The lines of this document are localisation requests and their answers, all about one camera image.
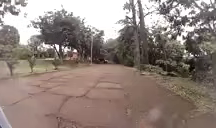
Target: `utility pole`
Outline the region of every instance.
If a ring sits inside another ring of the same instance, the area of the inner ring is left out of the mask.
[[[92,50],[93,50],[93,35],[91,40],[91,64],[92,64]]]

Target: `overcast sky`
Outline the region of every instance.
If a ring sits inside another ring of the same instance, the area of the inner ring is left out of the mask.
[[[63,7],[73,12],[75,16],[86,18],[86,22],[105,31],[105,39],[116,38],[121,28],[116,22],[125,17],[123,5],[126,0],[28,0],[27,7],[22,9],[19,16],[5,16],[5,24],[15,26],[20,33],[22,44],[26,44],[29,37],[38,34],[34,28],[27,28],[30,20],[43,15],[45,11]]]

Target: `road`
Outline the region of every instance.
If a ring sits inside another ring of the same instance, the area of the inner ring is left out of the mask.
[[[94,65],[0,80],[13,128],[216,128],[216,117],[133,69]]]

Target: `tree trunk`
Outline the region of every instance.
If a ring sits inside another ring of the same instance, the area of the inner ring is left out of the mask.
[[[62,45],[59,44],[59,54],[60,54],[60,60],[63,61],[63,50],[62,50]]]
[[[148,41],[147,33],[145,29],[144,12],[141,4],[141,0],[138,0],[139,19],[140,19],[140,39],[142,43],[142,63],[149,64],[148,61]]]
[[[134,5],[134,0],[130,0],[131,10],[132,10],[132,18],[134,25],[134,44],[135,44],[135,65],[138,70],[141,70],[141,62],[140,62],[140,43],[138,39],[138,26],[136,21],[136,9]]]
[[[58,50],[57,50],[55,44],[53,45],[53,47],[54,47],[54,50],[55,50],[55,52],[57,53],[58,57],[60,58],[60,53],[58,52]]]

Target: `grassy verge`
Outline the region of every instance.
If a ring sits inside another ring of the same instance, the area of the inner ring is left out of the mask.
[[[87,66],[88,64],[70,64],[69,62],[65,62],[63,65],[59,66],[59,70],[54,70],[54,66],[52,65],[52,60],[44,60],[39,59],[36,61],[36,66],[34,67],[33,73],[30,73],[29,63],[26,60],[19,60],[19,63],[15,66],[14,76],[13,77],[22,77],[29,75],[36,75],[54,71],[63,71],[63,70],[71,70],[77,67]],[[9,70],[4,61],[0,61],[0,79],[8,79],[11,78],[9,74]]]
[[[155,73],[145,73],[146,77],[155,79],[176,95],[191,101],[196,105],[196,113],[212,113],[216,115],[216,92],[195,83],[188,78],[161,76]]]

